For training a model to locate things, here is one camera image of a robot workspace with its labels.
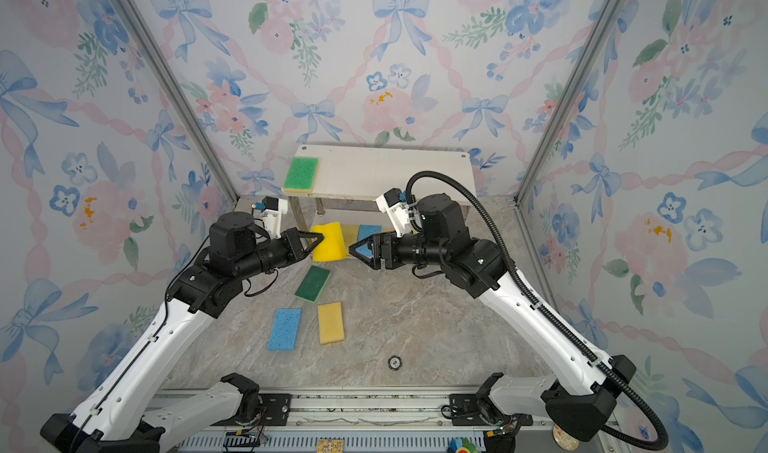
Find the large blue sponge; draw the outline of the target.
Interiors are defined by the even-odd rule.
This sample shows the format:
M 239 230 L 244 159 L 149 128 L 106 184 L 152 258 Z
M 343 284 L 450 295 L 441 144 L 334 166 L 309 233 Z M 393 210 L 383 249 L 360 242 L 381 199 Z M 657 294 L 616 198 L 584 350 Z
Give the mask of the large blue sponge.
M 358 229 L 358 237 L 357 241 L 363 241 L 366 238 L 374 235 L 379 234 L 382 232 L 382 227 L 379 225 L 361 225 Z

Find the bright yellow sponge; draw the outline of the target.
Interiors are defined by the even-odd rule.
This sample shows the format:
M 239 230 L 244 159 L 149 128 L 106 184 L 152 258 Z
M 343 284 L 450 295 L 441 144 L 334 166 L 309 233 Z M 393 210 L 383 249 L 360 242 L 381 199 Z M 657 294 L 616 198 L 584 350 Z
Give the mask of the bright yellow sponge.
M 347 256 L 341 224 L 329 223 L 316 225 L 311 228 L 312 233 L 323 235 L 323 240 L 313 250 L 312 258 L 317 263 L 329 263 L 344 260 Z

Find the pale yellow sponge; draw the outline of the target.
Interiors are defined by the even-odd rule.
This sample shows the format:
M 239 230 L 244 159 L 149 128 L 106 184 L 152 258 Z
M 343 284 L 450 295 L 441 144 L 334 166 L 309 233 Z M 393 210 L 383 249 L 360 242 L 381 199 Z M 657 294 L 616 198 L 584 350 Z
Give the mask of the pale yellow sponge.
M 342 304 L 340 302 L 318 306 L 318 328 L 321 345 L 345 340 Z

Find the tan yellow orange-backed sponge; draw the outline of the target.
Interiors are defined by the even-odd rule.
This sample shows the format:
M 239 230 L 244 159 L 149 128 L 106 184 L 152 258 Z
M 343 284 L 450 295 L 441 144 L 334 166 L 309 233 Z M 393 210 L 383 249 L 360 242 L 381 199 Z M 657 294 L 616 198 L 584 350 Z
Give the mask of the tan yellow orange-backed sponge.
M 358 242 L 359 229 L 359 225 L 341 225 L 343 242 L 346 248 Z

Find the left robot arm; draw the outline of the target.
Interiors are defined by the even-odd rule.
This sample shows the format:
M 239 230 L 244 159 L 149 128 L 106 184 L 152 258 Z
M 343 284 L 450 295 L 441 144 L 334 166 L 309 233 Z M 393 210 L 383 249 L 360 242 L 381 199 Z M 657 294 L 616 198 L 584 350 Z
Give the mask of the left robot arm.
M 40 435 L 59 452 L 166 452 L 220 421 L 245 427 L 265 408 L 259 385 L 237 373 L 171 409 L 147 406 L 183 353 L 244 290 L 311 255 L 324 237 L 290 228 L 272 237 L 250 213 L 222 215 L 208 245 L 168 286 L 163 306 L 117 367 L 71 413 L 52 415 Z

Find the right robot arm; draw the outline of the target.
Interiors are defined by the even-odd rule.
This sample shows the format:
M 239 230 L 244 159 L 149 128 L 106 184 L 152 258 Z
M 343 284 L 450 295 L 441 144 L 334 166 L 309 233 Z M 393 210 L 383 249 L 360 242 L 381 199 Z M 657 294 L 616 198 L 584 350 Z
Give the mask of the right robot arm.
M 373 270 L 436 266 L 437 275 L 510 324 L 551 370 L 530 378 L 490 375 L 471 406 L 453 407 L 454 419 L 517 428 L 524 416 L 546 416 L 579 441 L 609 431 L 622 393 L 616 382 L 635 372 L 626 357 L 608 355 L 552 311 L 517 268 L 507 267 L 497 242 L 470 234 L 462 206 L 448 195 L 429 195 L 410 208 L 391 189 L 376 205 L 391 231 L 358 241 L 350 254 Z

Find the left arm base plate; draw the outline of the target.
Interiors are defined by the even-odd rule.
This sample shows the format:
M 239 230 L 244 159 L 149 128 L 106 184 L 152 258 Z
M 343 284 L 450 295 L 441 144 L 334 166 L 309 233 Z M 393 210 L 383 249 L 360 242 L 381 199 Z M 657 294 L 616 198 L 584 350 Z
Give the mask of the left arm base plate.
M 286 426 L 293 396 L 287 393 L 247 393 L 234 421 L 242 426 Z

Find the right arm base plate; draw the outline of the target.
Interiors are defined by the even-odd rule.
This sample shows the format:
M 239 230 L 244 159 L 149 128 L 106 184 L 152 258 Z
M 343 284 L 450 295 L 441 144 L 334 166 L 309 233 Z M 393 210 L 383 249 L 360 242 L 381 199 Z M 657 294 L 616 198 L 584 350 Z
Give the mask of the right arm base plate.
M 501 413 L 489 401 L 479 399 L 475 394 L 454 393 L 448 396 L 448 403 L 440 407 L 442 416 L 453 426 L 483 426 L 501 428 L 512 426 L 532 426 L 530 415 Z

